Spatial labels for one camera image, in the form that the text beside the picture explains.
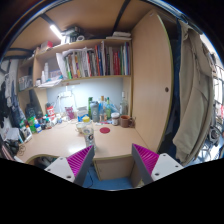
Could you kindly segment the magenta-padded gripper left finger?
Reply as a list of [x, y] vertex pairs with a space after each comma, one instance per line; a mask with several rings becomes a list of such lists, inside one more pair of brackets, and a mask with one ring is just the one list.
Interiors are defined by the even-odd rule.
[[46, 171], [82, 186], [94, 155], [94, 147], [89, 146], [67, 158], [58, 157]]

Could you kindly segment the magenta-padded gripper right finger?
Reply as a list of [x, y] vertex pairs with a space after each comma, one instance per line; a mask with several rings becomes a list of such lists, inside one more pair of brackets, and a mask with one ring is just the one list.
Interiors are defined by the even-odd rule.
[[183, 166], [167, 153], [158, 155], [143, 146], [132, 145], [134, 166], [131, 173], [133, 186], [143, 186], [175, 173]]

